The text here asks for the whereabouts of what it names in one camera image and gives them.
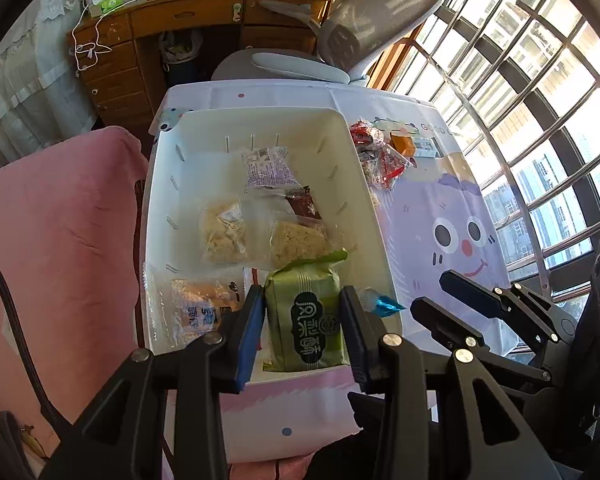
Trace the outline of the green pastry packet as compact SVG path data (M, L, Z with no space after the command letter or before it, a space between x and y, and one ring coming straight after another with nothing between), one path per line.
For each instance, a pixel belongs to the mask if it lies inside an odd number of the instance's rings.
M339 316L340 277L335 266L348 258L341 249L294 260L268 274L264 285L270 358L274 373L308 372L347 363Z

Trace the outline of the orange biscuit snack pack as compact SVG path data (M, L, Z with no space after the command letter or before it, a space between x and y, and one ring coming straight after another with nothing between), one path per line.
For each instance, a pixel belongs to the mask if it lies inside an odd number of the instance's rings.
M174 278L157 286L159 320L170 350L214 332L227 315L240 309L234 282L192 281Z

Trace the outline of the dark red snack bar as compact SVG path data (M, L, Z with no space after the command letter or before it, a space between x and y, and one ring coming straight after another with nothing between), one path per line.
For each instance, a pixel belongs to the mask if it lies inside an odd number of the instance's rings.
M296 216L321 220L322 217L317 210L311 189L308 186L286 190L285 198Z

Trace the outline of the red clear snack bag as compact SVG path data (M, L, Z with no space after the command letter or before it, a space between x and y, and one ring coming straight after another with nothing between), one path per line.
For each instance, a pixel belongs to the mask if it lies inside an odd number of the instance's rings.
M405 170L415 166L413 159L393 148L384 133L368 120L361 118L354 122L349 132L366 182L371 188L390 191Z

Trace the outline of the blueberry bread package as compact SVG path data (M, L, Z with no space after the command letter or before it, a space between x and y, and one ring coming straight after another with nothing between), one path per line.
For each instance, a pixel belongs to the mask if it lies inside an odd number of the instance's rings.
M250 188L300 188L287 162L284 146L269 146L242 153Z

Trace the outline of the orange white oat bar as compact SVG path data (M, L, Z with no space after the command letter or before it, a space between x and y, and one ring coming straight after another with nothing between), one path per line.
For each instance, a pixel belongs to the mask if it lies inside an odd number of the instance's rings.
M442 158L446 154L442 142L430 131L412 122L397 122L387 130L390 145L406 158Z

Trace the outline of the white printed snack bag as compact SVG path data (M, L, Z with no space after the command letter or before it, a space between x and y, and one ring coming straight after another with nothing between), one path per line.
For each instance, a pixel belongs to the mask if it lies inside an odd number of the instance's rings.
M253 285L264 286L268 278L268 271L258 268L243 268L242 269L242 284L244 284L244 293L248 295L250 288Z

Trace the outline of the clear bag flaky pastry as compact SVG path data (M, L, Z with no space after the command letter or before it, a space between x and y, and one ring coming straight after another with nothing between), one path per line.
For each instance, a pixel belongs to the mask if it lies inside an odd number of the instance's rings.
M228 266L248 259L247 227L242 203L224 197L208 203L199 216L201 261L209 266Z

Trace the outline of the cartoon purple tablecloth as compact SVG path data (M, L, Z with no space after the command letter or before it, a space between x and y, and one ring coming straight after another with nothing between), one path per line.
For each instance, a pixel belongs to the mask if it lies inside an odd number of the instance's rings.
M384 130L412 122L430 130L448 152L416 158L390 191L370 191L384 241L394 295L403 307L420 296L440 304L482 333L497 354L515 336L444 292L440 275L455 270L486 288L508 284L501 245L480 188L455 139L431 105L393 93L299 79L239 79L181 84L166 92L150 131L170 130L187 112L238 107L312 107L336 110L348 124L372 120Z

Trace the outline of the white plastic storage bin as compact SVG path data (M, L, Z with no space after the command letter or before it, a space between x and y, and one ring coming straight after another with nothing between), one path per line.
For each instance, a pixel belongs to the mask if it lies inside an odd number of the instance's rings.
M330 241L348 253L334 267L340 283L387 296L396 292L346 118L312 107L187 112L159 133L145 192L143 322L155 354L180 345L169 295L173 280L242 286L245 269L270 268L276 221L294 211L283 198L249 187L242 156L276 146L286 148L292 174L310 189ZM204 256L202 217L235 202L242 205L248 258L214 263Z

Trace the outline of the pink bed blanket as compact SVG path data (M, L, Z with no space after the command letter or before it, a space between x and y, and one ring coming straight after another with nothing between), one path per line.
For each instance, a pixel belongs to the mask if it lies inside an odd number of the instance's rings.
M0 269L50 402L75 420L136 348L140 141L106 127L0 169Z

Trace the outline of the metal window security grille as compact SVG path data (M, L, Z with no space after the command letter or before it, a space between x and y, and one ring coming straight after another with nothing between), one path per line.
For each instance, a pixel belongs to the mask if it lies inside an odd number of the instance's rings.
M600 234L600 36L571 0L442 0L370 85L434 104L508 275L579 315Z

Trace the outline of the wooden desk with drawers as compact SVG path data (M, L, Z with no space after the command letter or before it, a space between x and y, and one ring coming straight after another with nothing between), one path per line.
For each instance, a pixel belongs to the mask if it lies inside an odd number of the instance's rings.
M70 34L97 118L144 136L166 89L210 79L231 53L279 48L313 53L309 27L260 7L264 0L135 0L106 18L86 16ZM323 21L330 0L298 4Z

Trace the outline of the grey mesh office chair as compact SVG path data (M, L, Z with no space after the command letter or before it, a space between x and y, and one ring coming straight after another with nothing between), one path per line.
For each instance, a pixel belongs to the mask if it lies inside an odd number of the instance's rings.
M364 84L366 72L388 47L441 6L442 0L342 0L321 23L298 4L264 0L260 7L299 21L316 37L316 55L251 48L232 53L214 80L300 79Z

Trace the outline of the white lace covered furniture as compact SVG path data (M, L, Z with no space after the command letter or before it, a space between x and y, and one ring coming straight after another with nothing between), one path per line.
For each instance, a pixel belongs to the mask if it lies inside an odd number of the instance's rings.
M93 128L70 44L81 11L81 0L33 0L0 42L0 168Z

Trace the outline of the green tissue box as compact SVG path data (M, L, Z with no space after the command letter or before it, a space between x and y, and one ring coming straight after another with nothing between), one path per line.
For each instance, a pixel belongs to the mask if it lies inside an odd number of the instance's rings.
M124 0L93 0L88 6L88 13L92 18L100 18L103 15L116 10L122 6Z

